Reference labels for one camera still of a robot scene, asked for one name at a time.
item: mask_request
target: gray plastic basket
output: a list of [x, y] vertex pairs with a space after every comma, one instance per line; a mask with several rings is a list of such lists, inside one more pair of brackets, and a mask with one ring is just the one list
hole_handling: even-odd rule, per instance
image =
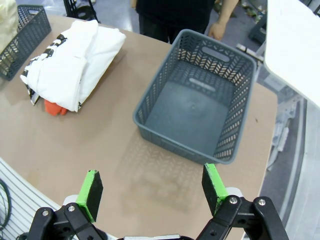
[[51, 32], [46, 11], [40, 5], [18, 6], [18, 33], [0, 53], [0, 77], [10, 81], [30, 54]]
[[183, 30], [133, 113], [142, 137], [200, 164], [235, 160], [256, 63]]

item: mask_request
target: basket mesh side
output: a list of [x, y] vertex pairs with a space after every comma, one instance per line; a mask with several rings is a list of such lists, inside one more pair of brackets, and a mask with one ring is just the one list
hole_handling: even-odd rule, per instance
[[[141, 135], [171, 152], [201, 164], [230, 162], [235, 157], [237, 143], [241, 137], [240, 133], [243, 129], [244, 117], [247, 114], [246, 109], [253, 85], [255, 67], [249, 57], [237, 52], [237, 50], [199, 33], [184, 30], [176, 39], [170, 54], [153, 79], [149, 91], [136, 112], [136, 118], [140, 124], [146, 124], [147, 118], [167, 81], [178, 82], [200, 91], [228, 107], [218, 142], [212, 146], [214, 153], [211, 158], [208, 158], [190, 152], [189, 149], [184, 149], [174, 142], [164, 141], [162, 137], [147, 129], [140, 128]], [[193, 76], [197, 81], [195, 84], [190, 81]]]
[[165, 61], [164, 65], [161, 67], [160, 72], [156, 77], [156, 81], [153, 81], [151, 89], [147, 93], [146, 97], [143, 99], [141, 103], [141, 108], [138, 110], [138, 119], [141, 124], [145, 124], [146, 120], [154, 107], [159, 94], [161, 93], [162, 89], [164, 88], [167, 80], [169, 79], [170, 74], [173, 72], [175, 65], [178, 59], [178, 49], [174, 49], [167, 61]]
[[18, 33], [0, 53], [0, 77], [11, 80], [30, 54], [51, 31], [43, 6], [18, 6]]
[[[197, 34], [189, 32], [181, 36], [177, 45], [180, 61], [186, 61], [214, 73], [236, 87], [218, 144], [212, 146], [215, 148], [213, 157], [228, 161], [233, 156], [248, 105], [254, 64], [230, 48], [199, 38]], [[217, 57], [204, 52], [204, 48], [213, 50]]]

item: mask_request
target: black shirt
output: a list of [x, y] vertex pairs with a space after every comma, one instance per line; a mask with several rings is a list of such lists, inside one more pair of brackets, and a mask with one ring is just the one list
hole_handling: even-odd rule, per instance
[[197, 31], [206, 28], [215, 0], [137, 0], [136, 11], [167, 27]]

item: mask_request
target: person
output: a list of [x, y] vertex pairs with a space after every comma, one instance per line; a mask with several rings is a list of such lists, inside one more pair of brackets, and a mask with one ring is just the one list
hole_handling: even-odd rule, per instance
[[[223, 0], [217, 22], [208, 35], [221, 40], [239, 0]], [[209, 24], [215, 0], [137, 0], [140, 34], [171, 44], [183, 29], [201, 34]]]

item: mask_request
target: wooden table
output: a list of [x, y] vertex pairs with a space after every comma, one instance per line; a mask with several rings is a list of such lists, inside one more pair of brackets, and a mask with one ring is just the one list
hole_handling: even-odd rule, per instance
[[[30, 57], [68, 29], [72, 18], [49, 16], [52, 32]], [[0, 81], [0, 156], [58, 204], [77, 194], [87, 170], [100, 171], [104, 191], [97, 227], [117, 236], [170, 233], [195, 238], [211, 218], [203, 167], [143, 140], [133, 111], [170, 45], [133, 32], [78, 113], [51, 116], [32, 106], [18, 72]], [[218, 165], [226, 186], [258, 196], [269, 156], [276, 96], [254, 86], [237, 158]], [[241, 229], [228, 239], [239, 239]]]

